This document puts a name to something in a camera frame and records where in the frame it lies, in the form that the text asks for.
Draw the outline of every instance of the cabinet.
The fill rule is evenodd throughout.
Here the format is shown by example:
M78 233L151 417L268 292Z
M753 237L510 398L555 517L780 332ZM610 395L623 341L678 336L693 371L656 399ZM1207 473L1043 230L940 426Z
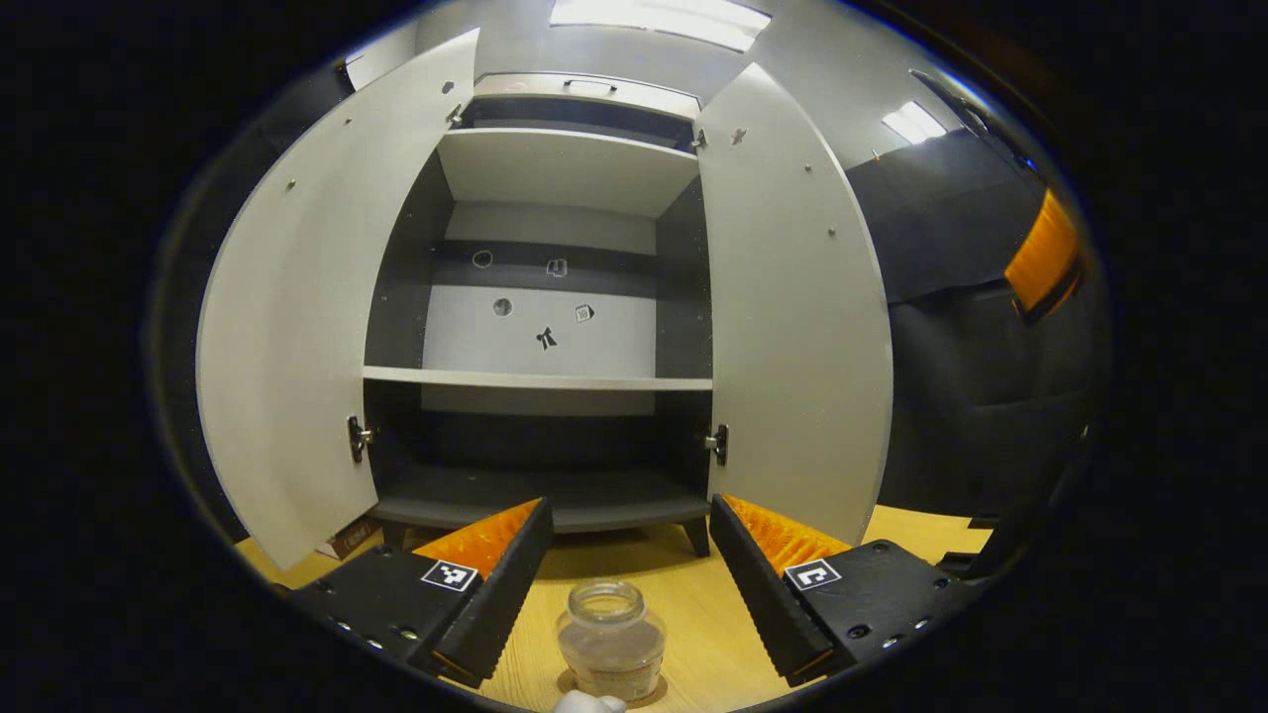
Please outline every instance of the cabinet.
M477 41L314 124L217 256L199 410L261 549L287 567L365 511L459 527L543 494L560 532L689 521L719 490L857 542L889 326L813 122L756 65L699 109L607 77L477 84Z

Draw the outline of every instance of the cabinet door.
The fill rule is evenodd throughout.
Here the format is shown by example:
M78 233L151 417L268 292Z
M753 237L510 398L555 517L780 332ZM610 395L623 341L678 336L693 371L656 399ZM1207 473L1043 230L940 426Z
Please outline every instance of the cabinet door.
M876 254L809 117L749 65L696 122L709 228L714 424L709 491L857 544L885 468L893 397Z
M369 455L355 463L347 438L349 416L365 422L374 280L446 115L472 96L478 32L313 124L251 193L217 255L198 334L203 434L233 510L279 567L378 501Z

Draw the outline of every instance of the empty glass jar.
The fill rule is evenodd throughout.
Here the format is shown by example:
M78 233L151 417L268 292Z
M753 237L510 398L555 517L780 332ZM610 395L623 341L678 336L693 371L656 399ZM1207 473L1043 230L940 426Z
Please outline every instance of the empty glass jar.
M656 690L664 623L629 582L597 580L574 586L555 633L583 693L638 700Z

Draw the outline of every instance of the cardboard box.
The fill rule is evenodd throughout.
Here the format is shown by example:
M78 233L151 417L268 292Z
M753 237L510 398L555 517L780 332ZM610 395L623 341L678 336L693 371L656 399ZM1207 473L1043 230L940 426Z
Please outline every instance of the cardboard box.
M378 520L361 518L340 530L335 537L327 539L326 544L317 548L317 552L342 562L344 558L351 554L354 549L360 547L363 542L369 539L382 527Z

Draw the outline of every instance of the sticker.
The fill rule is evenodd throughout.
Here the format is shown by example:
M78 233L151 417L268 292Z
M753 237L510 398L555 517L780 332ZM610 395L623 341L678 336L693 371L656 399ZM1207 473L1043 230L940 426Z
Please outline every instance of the sticker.
M547 327L545 331L538 335L538 341L541 343L543 351L550 349L552 346L559 346L559 343L555 341L553 336L550 336L550 327Z
M454 591L465 591L467 585L476 579L476 570L437 559L435 565L422 576L422 581L429 585L443 586Z
M834 582L841 579L841 575L832 568L823 559L814 559L813 562L806 562L805 565L798 565L796 567L789 567L784 570L792 584L801 591L808 589L814 589L817 586L825 585L828 582Z

